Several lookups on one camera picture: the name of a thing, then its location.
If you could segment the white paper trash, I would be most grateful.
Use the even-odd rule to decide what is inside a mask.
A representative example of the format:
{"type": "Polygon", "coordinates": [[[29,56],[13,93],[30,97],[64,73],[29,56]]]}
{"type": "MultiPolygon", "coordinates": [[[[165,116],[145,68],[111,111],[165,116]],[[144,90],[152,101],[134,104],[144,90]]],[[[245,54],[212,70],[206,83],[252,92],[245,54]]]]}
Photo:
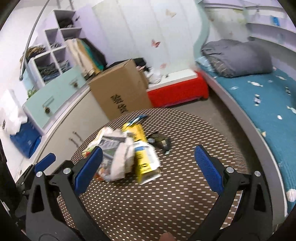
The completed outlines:
{"type": "Polygon", "coordinates": [[[132,172],[135,154],[133,143],[133,138],[128,133],[103,127],[82,151],[82,156],[86,158],[95,147],[100,147],[103,158],[95,177],[106,182],[117,181],[132,172]]]}

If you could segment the yellow snack bag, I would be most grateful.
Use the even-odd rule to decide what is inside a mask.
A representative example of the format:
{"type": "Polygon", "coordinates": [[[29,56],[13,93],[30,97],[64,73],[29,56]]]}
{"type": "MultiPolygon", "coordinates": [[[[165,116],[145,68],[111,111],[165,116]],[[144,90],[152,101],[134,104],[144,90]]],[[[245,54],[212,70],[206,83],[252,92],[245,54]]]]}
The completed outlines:
{"type": "Polygon", "coordinates": [[[122,131],[133,137],[133,148],[136,159],[136,176],[139,185],[161,177],[160,160],[155,148],[148,143],[141,124],[125,123],[122,131]]]}

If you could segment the dark green snack wrapper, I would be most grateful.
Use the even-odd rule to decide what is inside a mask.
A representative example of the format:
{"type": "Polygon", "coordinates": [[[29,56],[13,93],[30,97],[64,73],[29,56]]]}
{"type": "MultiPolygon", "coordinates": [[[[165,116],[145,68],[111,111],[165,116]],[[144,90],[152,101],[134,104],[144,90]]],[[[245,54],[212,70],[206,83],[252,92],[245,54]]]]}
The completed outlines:
{"type": "Polygon", "coordinates": [[[163,154],[168,155],[171,150],[171,139],[160,132],[155,132],[147,137],[147,141],[154,147],[163,151],[163,154]]]}

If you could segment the blue storage bag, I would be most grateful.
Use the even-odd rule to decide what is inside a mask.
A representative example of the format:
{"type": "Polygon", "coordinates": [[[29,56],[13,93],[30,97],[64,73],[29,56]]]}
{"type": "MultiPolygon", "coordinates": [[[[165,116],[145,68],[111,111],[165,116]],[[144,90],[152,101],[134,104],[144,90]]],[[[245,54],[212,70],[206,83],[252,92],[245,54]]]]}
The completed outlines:
{"type": "Polygon", "coordinates": [[[21,124],[20,131],[10,135],[11,142],[26,158],[30,158],[41,142],[41,134],[31,122],[21,124]]]}

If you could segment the mint green drawer cabinet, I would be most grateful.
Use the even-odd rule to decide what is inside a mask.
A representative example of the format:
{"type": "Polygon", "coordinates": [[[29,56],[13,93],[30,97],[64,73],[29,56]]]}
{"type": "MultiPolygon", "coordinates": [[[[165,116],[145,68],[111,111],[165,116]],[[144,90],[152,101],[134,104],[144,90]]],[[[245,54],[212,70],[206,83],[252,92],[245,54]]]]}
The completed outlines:
{"type": "Polygon", "coordinates": [[[80,68],[75,66],[47,83],[23,104],[29,120],[41,135],[48,132],[57,112],[85,84],[80,68]]]}

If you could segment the brown polka dot tablecloth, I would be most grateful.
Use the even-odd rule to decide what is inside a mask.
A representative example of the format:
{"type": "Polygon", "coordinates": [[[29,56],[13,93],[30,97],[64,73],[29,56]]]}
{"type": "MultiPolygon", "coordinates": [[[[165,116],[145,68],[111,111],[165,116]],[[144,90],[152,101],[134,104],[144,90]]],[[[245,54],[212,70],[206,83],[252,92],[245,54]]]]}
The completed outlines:
{"type": "Polygon", "coordinates": [[[157,150],[161,176],[144,185],[132,174],[116,182],[93,179],[80,199],[111,240],[158,240],[171,233],[187,240],[214,205],[213,192],[196,164],[202,145],[224,166],[247,173],[241,152],[202,118],[171,108],[145,109],[144,133],[171,139],[171,151],[157,150]]]}

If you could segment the white cubby shelf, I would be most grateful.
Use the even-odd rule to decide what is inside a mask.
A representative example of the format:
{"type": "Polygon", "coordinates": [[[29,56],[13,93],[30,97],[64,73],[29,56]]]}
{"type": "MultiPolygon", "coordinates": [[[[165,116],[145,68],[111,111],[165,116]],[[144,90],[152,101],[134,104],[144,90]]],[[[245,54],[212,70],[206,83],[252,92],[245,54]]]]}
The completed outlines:
{"type": "Polygon", "coordinates": [[[58,70],[58,77],[76,66],[65,41],[79,37],[82,33],[78,19],[75,10],[55,9],[40,24],[33,46],[43,47],[45,51],[33,54],[26,63],[26,70],[36,89],[41,89],[49,82],[40,73],[42,68],[54,66],[58,70]]]}

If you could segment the blue white wrapper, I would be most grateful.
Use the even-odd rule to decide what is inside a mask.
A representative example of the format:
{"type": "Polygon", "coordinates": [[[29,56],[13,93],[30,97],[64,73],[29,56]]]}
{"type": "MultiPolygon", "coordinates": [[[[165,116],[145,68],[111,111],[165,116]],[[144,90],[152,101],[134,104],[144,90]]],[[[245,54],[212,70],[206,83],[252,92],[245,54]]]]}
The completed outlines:
{"type": "Polygon", "coordinates": [[[145,118],[147,118],[147,117],[148,117],[148,115],[146,115],[146,114],[141,114],[141,115],[137,116],[136,118],[133,118],[131,121],[129,121],[129,122],[127,123],[127,126],[133,126],[133,125],[135,125],[136,123],[138,123],[139,121],[141,121],[141,120],[143,120],[143,119],[145,119],[145,118]]]}

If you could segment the large cardboard box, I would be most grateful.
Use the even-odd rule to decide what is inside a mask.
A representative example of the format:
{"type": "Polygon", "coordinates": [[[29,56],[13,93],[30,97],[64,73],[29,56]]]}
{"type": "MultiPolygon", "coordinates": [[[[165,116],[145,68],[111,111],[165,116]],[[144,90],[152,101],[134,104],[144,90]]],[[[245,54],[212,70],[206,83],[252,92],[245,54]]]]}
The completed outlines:
{"type": "Polygon", "coordinates": [[[90,90],[109,120],[136,110],[152,108],[143,75],[130,59],[100,73],[90,90]]]}

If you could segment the hanging clothes pile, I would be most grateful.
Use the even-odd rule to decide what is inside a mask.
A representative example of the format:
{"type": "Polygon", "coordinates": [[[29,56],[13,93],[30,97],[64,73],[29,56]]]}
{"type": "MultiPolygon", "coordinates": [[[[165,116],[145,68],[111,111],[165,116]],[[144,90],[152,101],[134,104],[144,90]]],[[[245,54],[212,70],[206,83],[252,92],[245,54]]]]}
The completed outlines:
{"type": "Polygon", "coordinates": [[[97,75],[106,69],[107,63],[104,54],[87,39],[68,39],[65,44],[84,77],[97,75]]]}

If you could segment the teal quilted bed mattress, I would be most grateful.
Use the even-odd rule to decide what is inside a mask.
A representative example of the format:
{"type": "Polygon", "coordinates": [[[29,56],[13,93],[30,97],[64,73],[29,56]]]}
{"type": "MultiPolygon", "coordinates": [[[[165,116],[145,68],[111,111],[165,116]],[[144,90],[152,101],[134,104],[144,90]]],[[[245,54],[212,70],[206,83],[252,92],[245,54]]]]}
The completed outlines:
{"type": "Polygon", "coordinates": [[[278,165],[291,212],[295,206],[295,80],[274,66],[270,73],[226,78],[215,72],[205,57],[197,64],[234,98],[265,139],[278,165]]]}

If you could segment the small cardboard box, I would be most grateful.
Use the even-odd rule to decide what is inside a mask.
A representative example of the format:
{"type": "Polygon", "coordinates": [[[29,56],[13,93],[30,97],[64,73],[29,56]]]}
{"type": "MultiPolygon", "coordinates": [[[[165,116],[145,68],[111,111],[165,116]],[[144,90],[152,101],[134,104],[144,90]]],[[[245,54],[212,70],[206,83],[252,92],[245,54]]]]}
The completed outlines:
{"type": "Polygon", "coordinates": [[[144,71],[141,70],[141,71],[139,72],[139,74],[140,74],[140,78],[141,78],[141,80],[142,80],[142,82],[143,82],[144,88],[145,88],[145,89],[148,89],[148,87],[149,87],[149,80],[147,79],[147,77],[146,77],[144,71]]]}

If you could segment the white plastic bag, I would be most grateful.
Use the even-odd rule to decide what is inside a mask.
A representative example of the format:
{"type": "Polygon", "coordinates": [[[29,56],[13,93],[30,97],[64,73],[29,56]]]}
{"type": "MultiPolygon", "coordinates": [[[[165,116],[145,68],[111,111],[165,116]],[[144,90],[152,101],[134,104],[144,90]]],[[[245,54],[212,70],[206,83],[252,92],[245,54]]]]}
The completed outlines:
{"type": "Polygon", "coordinates": [[[146,77],[149,81],[149,84],[157,84],[162,80],[161,73],[158,70],[155,70],[154,68],[149,68],[146,77]]]}

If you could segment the red storage bench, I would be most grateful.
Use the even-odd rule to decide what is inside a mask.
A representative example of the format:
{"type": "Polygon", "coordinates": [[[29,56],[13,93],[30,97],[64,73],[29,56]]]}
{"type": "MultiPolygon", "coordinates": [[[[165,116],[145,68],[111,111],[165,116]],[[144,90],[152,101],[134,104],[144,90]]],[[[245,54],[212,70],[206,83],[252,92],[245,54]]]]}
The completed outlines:
{"type": "Polygon", "coordinates": [[[151,84],[147,95],[153,107],[163,108],[208,99],[209,88],[201,73],[187,69],[169,74],[158,84],[151,84]]]}

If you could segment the folded grey blanket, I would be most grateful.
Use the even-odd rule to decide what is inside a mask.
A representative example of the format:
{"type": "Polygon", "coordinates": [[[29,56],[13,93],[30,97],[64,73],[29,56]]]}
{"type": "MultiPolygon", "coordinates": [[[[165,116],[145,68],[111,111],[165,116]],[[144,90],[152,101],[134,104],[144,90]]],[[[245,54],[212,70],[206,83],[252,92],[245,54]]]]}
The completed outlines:
{"type": "Polygon", "coordinates": [[[225,78],[273,72],[269,52],[254,41],[212,41],[201,48],[201,53],[214,72],[225,78]]]}

